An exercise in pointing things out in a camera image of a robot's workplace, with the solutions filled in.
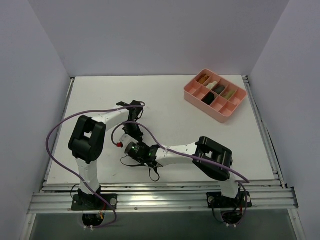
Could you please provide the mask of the pink compartment organizer box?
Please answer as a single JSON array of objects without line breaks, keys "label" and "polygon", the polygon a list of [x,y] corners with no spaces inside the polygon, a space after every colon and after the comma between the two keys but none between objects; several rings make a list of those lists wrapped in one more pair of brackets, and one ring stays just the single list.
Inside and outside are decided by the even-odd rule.
[{"label": "pink compartment organizer box", "polygon": [[[199,84],[197,82],[197,79],[203,74],[207,74],[210,77],[204,84]],[[213,89],[217,85],[211,90],[206,88],[206,85],[213,81],[217,81],[217,85],[225,86],[225,89],[221,94],[213,92]],[[236,93],[229,100],[224,99],[221,95],[224,92],[228,92],[230,90],[235,90]],[[215,99],[212,104],[207,105],[202,102],[202,99],[209,92],[212,92],[214,94]],[[227,122],[227,120],[233,115],[236,109],[242,104],[246,96],[247,92],[243,88],[235,85],[231,81],[225,79],[224,77],[214,73],[209,69],[203,69],[202,71],[200,71],[200,73],[198,73],[184,87],[184,99],[220,123]]]}]

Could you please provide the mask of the aluminium rail frame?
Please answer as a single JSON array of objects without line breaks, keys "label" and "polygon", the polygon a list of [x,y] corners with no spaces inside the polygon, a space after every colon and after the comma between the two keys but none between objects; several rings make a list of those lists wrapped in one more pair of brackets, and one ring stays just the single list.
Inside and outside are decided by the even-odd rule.
[{"label": "aluminium rail frame", "polygon": [[273,180],[255,180],[246,185],[253,206],[238,227],[224,227],[208,208],[207,192],[216,192],[212,182],[115,183],[103,188],[118,194],[118,219],[111,228],[95,231],[82,227],[82,213],[71,211],[69,184],[44,186],[33,195],[24,239],[30,240],[302,240],[297,198],[287,188],[280,165],[250,89],[247,77],[228,75],[244,87],[250,102],[250,120],[259,130]]}]

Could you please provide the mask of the olive rolled cloth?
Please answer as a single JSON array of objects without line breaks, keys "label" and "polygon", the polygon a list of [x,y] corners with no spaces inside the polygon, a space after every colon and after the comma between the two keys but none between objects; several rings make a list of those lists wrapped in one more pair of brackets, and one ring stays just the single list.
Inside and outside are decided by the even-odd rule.
[{"label": "olive rolled cloth", "polygon": [[229,90],[229,91],[225,91],[221,96],[224,99],[229,100],[235,93],[236,93],[235,90]]}]

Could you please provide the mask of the white rolled cloth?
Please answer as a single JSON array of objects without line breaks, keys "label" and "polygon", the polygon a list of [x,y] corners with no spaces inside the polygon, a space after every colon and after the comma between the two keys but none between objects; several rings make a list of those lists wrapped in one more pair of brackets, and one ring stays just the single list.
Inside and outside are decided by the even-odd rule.
[{"label": "white rolled cloth", "polygon": [[209,90],[213,89],[216,85],[217,85],[217,81],[213,81],[213,82],[210,82],[208,83],[205,87]]}]

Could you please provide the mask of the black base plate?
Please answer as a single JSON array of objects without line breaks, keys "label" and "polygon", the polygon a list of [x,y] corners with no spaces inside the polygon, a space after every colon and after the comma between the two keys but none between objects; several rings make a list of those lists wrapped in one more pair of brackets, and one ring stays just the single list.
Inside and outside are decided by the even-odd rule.
[{"label": "black base plate", "polygon": [[235,198],[229,198],[222,195],[221,192],[207,192],[207,205],[209,208],[214,209],[234,209],[244,208],[247,206],[248,208],[252,207],[252,201],[250,193],[246,194],[243,190],[241,190]]},{"label": "black base plate", "polygon": [[[106,194],[100,195],[106,202],[108,202],[114,209],[117,208],[118,195],[117,194]],[[73,196],[71,210],[72,211],[98,211],[98,210],[111,210],[104,201],[102,201],[96,195],[79,193]]]}]

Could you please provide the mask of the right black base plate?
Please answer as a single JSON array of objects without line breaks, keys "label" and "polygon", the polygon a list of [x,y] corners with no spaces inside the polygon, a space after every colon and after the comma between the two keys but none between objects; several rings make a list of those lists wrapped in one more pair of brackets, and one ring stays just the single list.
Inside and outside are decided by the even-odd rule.
[{"label": "right black base plate", "polygon": [[221,192],[207,192],[207,205],[209,208],[214,209],[234,209],[244,208],[247,206],[248,208],[252,207],[252,201],[250,193],[246,194],[243,190],[241,190],[235,198],[229,198],[222,195]]}]

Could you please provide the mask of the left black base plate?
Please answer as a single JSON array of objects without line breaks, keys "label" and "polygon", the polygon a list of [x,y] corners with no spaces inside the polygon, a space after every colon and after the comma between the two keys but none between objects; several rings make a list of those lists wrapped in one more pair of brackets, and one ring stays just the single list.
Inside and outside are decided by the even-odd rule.
[{"label": "left black base plate", "polygon": [[[118,195],[117,194],[106,194],[100,195],[106,202],[108,202],[114,209],[117,208]],[[96,195],[79,193],[73,196],[71,210],[72,211],[98,211],[98,210],[111,210],[104,201],[102,201]]]}]

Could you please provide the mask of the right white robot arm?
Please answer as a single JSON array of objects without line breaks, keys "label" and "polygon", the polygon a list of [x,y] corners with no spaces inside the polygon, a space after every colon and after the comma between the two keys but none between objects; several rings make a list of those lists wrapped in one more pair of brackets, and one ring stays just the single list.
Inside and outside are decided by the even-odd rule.
[{"label": "right white robot arm", "polygon": [[232,207],[240,201],[235,176],[230,172],[232,151],[208,137],[202,136],[197,142],[186,145],[164,147],[132,141],[126,145],[124,152],[141,166],[155,171],[168,165],[193,164],[219,182],[225,205]]}]

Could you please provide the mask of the dark grey rolled cloth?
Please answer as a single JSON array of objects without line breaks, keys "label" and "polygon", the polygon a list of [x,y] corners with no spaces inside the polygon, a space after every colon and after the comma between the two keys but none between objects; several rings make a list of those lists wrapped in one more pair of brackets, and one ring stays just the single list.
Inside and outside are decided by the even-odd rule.
[{"label": "dark grey rolled cloth", "polygon": [[212,91],[220,95],[226,87],[224,85],[218,84]]}]

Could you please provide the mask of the black rolled cloth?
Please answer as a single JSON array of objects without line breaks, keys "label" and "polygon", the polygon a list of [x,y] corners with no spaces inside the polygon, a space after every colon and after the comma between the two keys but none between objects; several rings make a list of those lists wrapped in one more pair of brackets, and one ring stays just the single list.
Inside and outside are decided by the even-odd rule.
[{"label": "black rolled cloth", "polygon": [[201,101],[207,105],[211,105],[215,100],[215,95],[212,92],[209,92]]}]

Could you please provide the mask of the orange rolled cloth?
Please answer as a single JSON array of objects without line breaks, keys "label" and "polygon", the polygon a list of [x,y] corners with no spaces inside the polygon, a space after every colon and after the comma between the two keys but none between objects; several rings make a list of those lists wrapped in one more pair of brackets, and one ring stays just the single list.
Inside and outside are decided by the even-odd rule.
[{"label": "orange rolled cloth", "polygon": [[199,84],[203,85],[203,84],[208,80],[209,77],[210,77],[210,76],[209,76],[208,74],[203,74],[203,75],[201,75],[196,81],[197,81]]}]

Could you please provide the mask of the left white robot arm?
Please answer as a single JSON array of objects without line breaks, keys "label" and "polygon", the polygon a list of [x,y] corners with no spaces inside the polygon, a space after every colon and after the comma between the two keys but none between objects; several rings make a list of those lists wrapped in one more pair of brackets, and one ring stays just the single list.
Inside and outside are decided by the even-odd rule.
[{"label": "left white robot arm", "polygon": [[79,175],[83,178],[78,194],[88,209],[95,210],[101,203],[97,162],[103,152],[106,132],[123,122],[128,122],[123,127],[125,135],[141,143],[143,133],[133,122],[140,118],[144,105],[144,102],[136,100],[130,104],[121,101],[106,113],[101,112],[94,117],[82,114],[78,118],[68,148],[76,158]]}]

